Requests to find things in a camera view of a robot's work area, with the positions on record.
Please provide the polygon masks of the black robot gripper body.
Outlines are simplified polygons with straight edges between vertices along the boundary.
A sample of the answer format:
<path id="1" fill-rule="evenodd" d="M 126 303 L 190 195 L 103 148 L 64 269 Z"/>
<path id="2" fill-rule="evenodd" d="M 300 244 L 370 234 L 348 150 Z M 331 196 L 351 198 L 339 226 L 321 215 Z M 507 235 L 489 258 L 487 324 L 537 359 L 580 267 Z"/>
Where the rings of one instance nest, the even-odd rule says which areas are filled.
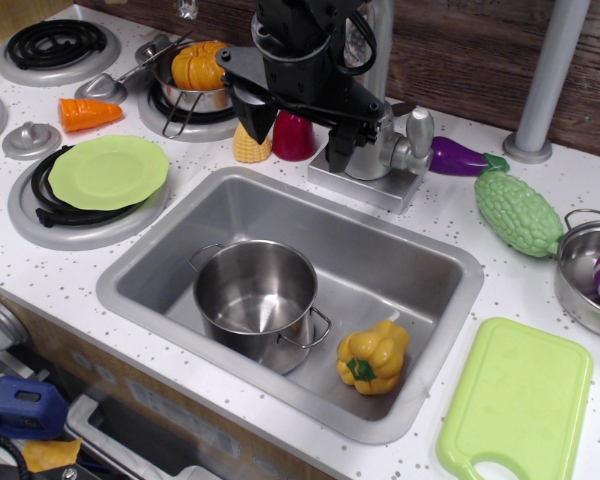
<path id="1" fill-rule="evenodd" d="M 356 77 L 373 66 L 376 40 L 359 13 L 361 1 L 257 1 L 253 45 L 216 55 L 224 75 L 266 90 L 280 110 L 323 126 L 345 119 L 379 119 L 383 106 Z M 359 28 L 371 56 L 362 67 L 344 65 L 346 20 Z"/>

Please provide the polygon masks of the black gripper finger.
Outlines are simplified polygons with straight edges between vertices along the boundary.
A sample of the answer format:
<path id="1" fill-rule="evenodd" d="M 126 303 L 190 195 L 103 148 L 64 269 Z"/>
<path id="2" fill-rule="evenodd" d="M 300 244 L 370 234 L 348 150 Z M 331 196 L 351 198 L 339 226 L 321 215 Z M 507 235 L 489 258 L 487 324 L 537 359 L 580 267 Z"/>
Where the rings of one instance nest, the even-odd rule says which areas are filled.
<path id="1" fill-rule="evenodd" d="M 224 75 L 223 82 L 240 123 L 253 140 L 262 144 L 279 111 L 273 97 L 253 82 L 230 74 Z"/>
<path id="2" fill-rule="evenodd" d="M 372 173 L 379 169 L 382 120 L 345 119 L 330 131 L 326 160 L 330 173 Z"/>

